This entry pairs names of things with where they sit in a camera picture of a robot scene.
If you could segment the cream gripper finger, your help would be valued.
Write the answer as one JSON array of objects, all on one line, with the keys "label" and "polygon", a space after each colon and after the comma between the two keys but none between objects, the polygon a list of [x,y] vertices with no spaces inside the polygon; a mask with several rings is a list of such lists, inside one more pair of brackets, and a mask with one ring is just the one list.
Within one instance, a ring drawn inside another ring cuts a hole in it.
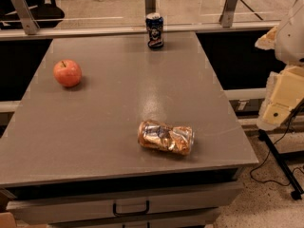
[{"label": "cream gripper finger", "polygon": [[280,104],[263,103],[256,120],[259,129],[270,131],[280,127],[289,117],[290,111]]},{"label": "cream gripper finger", "polygon": [[258,38],[255,42],[255,47],[264,50],[274,49],[276,45],[277,29],[278,26],[275,26],[271,28],[266,34]]}]

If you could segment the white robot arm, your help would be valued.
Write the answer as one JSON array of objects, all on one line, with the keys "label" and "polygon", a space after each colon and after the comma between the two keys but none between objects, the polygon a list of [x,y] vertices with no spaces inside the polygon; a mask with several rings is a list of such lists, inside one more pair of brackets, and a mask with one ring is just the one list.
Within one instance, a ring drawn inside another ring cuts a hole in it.
[{"label": "white robot arm", "polygon": [[257,39],[256,48],[275,51],[285,64],[271,72],[256,125],[269,131],[280,127],[304,100],[304,0],[296,0],[279,25]]}]

